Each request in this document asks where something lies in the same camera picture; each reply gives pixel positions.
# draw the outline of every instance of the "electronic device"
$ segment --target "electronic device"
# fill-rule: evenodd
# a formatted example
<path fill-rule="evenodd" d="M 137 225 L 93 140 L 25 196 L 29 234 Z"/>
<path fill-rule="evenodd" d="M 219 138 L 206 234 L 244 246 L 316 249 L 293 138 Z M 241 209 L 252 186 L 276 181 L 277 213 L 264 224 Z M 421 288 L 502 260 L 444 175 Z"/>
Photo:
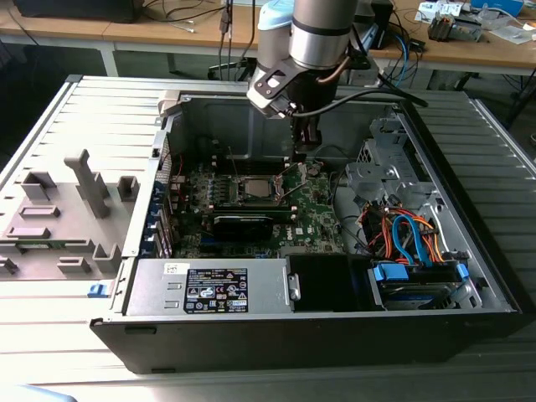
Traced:
<path fill-rule="evenodd" d="M 532 320 L 409 102 L 329 112 L 350 160 L 326 145 L 293 162 L 285 122 L 225 88 L 185 87 L 162 121 L 111 309 L 91 321 L 130 370 L 438 362 Z"/>
<path fill-rule="evenodd" d="M 24 17 L 104 19 L 132 23 L 140 16 L 143 0 L 13 0 Z"/>
<path fill-rule="evenodd" d="M 389 19 L 393 13 L 393 3 L 390 0 L 373 0 L 370 4 L 374 10 L 374 23 L 378 26 L 378 32 L 374 36 L 371 49 L 383 49 L 385 46 L 385 34 L 389 28 Z"/>

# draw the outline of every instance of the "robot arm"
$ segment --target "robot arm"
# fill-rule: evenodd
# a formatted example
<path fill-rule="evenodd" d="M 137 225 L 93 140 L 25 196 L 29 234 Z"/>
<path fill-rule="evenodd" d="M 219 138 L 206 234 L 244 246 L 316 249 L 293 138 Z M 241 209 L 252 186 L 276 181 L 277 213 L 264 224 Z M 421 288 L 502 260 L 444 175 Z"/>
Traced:
<path fill-rule="evenodd" d="M 260 31 L 259 67 L 248 97 L 267 116 L 292 116 L 331 103 L 340 74 L 365 57 L 364 49 L 352 45 L 360 43 L 353 30 L 358 0 L 279 0 L 272 2 L 272 12 L 292 5 L 290 32 L 288 25 Z M 298 151 L 322 143 L 317 124 L 318 116 L 292 118 Z"/>

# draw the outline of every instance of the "computer case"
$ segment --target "computer case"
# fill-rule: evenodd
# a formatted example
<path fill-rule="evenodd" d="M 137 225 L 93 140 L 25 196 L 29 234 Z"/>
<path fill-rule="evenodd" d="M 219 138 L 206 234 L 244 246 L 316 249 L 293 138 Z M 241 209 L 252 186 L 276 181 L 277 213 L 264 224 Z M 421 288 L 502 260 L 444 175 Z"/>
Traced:
<path fill-rule="evenodd" d="M 103 19 L 132 23 L 139 16 L 143 0 L 14 0 L 24 17 Z"/>

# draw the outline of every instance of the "circuit board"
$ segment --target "circuit board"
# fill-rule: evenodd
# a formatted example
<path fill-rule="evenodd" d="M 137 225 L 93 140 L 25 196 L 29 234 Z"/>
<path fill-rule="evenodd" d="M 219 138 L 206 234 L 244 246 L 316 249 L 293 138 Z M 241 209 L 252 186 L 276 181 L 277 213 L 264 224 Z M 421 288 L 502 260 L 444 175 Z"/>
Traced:
<path fill-rule="evenodd" d="M 338 221 L 330 204 L 328 173 L 323 172 L 319 165 L 307 163 L 303 168 L 293 169 L 283 176 L 286 191 L 298 188 L 284 199 L 292 221 L 275 223 L 271 237 L 262 241 L 214 242 L 210 222 L 214 183 L 218 180 L 216 173 L 203 167 L 186 174 L 188 186 L 184 186 L 186 190 L 181 194 L 183 207 L 178 208 L 175 215 L 180 229 L 180 242 L 174 248 L 176 258 L 280 258 L 295 253 L 344 252 Z M 233 180 L 239 182 L 243 178 L 238 176 Z M 235 193 L 234 184 L 230 192 Z M 263 215 L 261 211 L 250 214 Z M 266 214 L 273 216 L 274 212 L 269 210 Z"/>

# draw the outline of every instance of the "metal workbench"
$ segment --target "metal workbench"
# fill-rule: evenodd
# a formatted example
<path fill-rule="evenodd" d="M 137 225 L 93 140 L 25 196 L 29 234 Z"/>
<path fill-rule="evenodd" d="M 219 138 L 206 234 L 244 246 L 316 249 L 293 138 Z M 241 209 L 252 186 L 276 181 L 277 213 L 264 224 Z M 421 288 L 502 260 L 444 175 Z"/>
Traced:
<path fill-rule="evenodd" d="M 128 172 L 143 184 L 146 158 L 158 130 L 161 91 L 203 85 L 223 92 L 240 88 L 218 82 L 106 77 L 65 83 L 0 175 L 0 229 L 5 229 L 6 216 L 23 196 L 18 181 L 24 170 L 46 166 L 51 176 L 74 182 L 69 169 L 54 163 L 68 147 L 86 147 L 92 168 L 107 182 Z M 415 94 L 430 103 L 420 109 L 423 120 L 536 299 L 533 164 L 480 102 L 459 92 Z M 86 297 L 91 283 L 0 282 L 3 382 L 36 384 L 79 401 L 536 399 L 536 325 L 507 339 L 472 346 L 443 364 L 135 375 L 88 328 L 86 320 L 109 304 L 109 299 Z"/>

